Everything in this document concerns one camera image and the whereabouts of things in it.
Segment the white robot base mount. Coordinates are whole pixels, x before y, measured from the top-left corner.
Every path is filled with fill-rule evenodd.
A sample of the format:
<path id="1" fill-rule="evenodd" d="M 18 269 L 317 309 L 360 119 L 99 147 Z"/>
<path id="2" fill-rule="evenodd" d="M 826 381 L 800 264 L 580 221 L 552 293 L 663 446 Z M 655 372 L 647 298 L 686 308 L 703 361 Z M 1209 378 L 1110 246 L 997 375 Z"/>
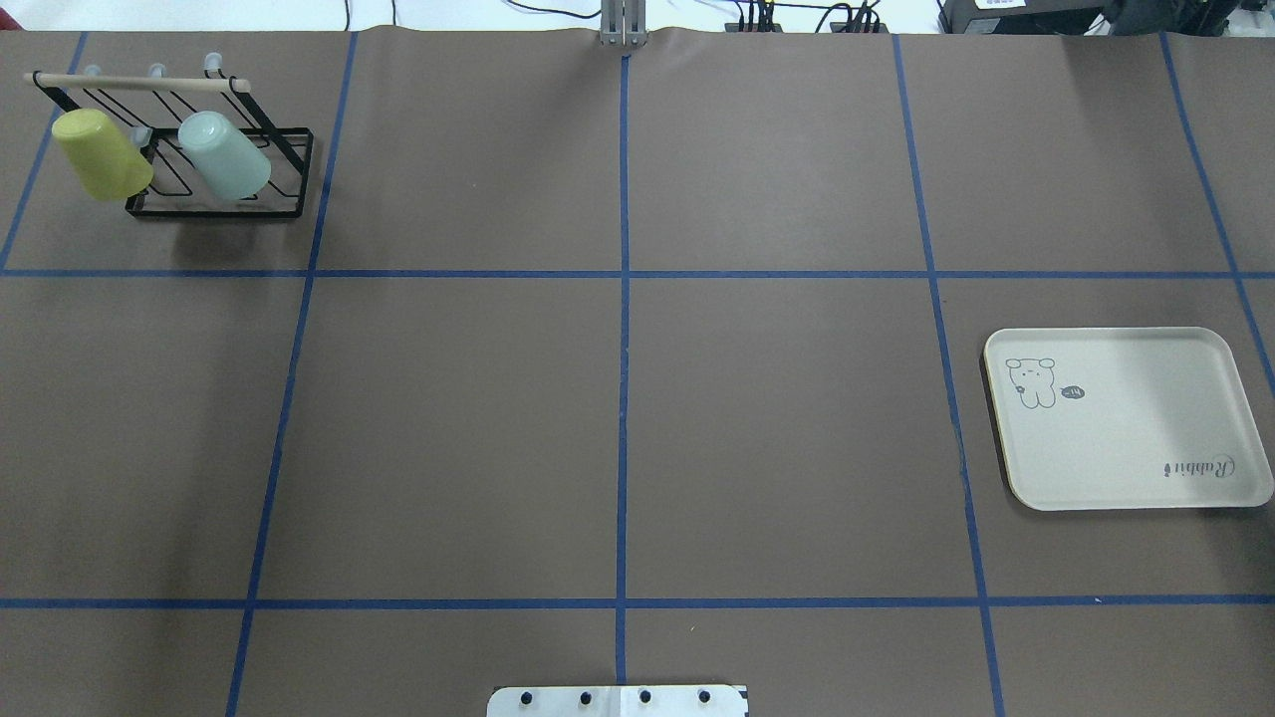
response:
<path id="1" fill-rule="evenodd" d="M 510 686 L 487 716 L 748 716 L 747 688 L 728 684 Z"/>

